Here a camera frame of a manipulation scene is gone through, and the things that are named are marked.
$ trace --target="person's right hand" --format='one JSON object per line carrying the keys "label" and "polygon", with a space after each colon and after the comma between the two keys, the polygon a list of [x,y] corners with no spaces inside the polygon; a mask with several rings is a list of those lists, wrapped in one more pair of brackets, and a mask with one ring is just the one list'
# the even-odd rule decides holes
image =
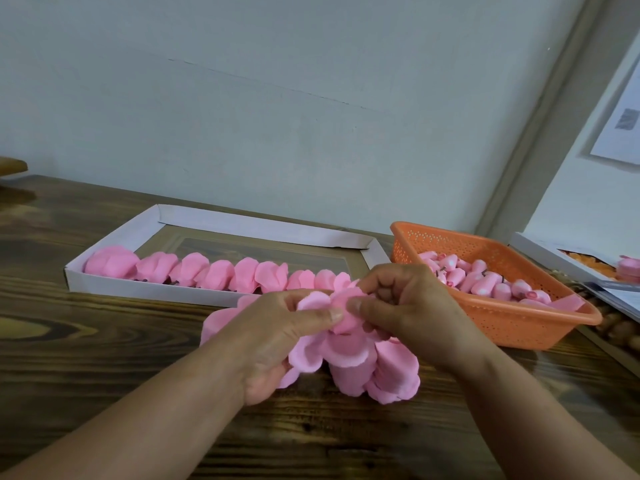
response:
{"label": "person's right hand", "polygon": [[358,286],[378,299],[352,298],[347,310],[438,369],[463,373],[494,347],[427,266],[375,266]]}

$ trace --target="person's left hand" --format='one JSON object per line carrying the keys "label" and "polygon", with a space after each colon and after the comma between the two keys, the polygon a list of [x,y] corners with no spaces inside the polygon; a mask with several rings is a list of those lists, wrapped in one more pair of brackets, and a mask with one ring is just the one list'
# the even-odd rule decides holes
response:
{"label": "person's left hand", "polygon": [[251,406],[270,397],[291,368],[287,355],[300,337],[328,330],[342,319],[342,311],[295,311],[298,302],[312,290],[267,293],[216,336],[233,343],[241,357],[244,404]]}

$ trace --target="cardboard box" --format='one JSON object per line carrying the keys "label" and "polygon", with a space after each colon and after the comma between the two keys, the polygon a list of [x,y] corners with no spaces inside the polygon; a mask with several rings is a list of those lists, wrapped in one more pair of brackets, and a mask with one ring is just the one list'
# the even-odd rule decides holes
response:
{"label": "cardboard box", "polygon": [[237,262],[250,255],[258,261],[290,264],[296,269],[345,271],[361,278],[377,264],[389,262],[371,236],[287,222],[238,216],[177,205],[154,205],[126,222],[65,266],[69,291],[176,301],[197,305],[236,306],[243,294],[174,285],[118,280],[83,273],[84,263],[98,249],[120,244],[140,258],[155,251],[182,258],[199,251],[210,261]]}
{"label": "cardboard box", "polygon": [[556,269],[558,271],[562,271],[576,281],[614,281],[608,276],[604,276],[596,270],[583,265],[580,261],[573,259],[563,251],[593,256],[596,259],[603,261],[604,263],[615,268],[618,260],[604,255],[603,253],[587,248],[581,248],[580,246],[574,246],[572,244],[536,239],[524,235],[521,232],[516,232],[513,234],[511,240],[509,241],[509,245],[522,254],[530,257],[531,259],[533,259],[533,261],[536,261],[542,266],[548,269]]}

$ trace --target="perforated basket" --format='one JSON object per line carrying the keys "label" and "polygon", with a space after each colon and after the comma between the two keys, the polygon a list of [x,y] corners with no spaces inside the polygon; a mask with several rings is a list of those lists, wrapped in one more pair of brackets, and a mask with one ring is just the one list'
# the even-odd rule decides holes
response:
{"label": "perforated basket", "polygon": [[[394,222],[391,231],[396,237],[391,257],[393,262],[421,264],[418,254],[425,251],[456,254],[468,262],[483,259],[491,271],[502,274],[508,281],[523,279],[533,289],[549,293],[552,299],[573,293],[500,242],[409,222]],[[546,350],[576,325],[597,325],[602,321],[597,308],[587,301],[578,312],[563,312],[475,296],[452,288],[448,290],[480,330],[493,343],[504,347]]]}

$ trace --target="hand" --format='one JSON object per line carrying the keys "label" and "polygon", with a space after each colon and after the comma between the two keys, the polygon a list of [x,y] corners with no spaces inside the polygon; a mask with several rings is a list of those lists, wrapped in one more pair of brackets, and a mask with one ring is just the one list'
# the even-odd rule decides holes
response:
{"label": "hand", "polygon": [[427,266],[375,266],[358,286],[378,299],[352,298],[347,310],[438,369],[460,372],[493,346]]}
{"label": "hand", "polygon": [[215,337],[216,341],[231,343],[241,360],[245,405],[261,403],[273,394],[291,368],[287,355],[300,337],[328,330],[342,319],[338,309],[295,311],[311,291],[267,293]]}

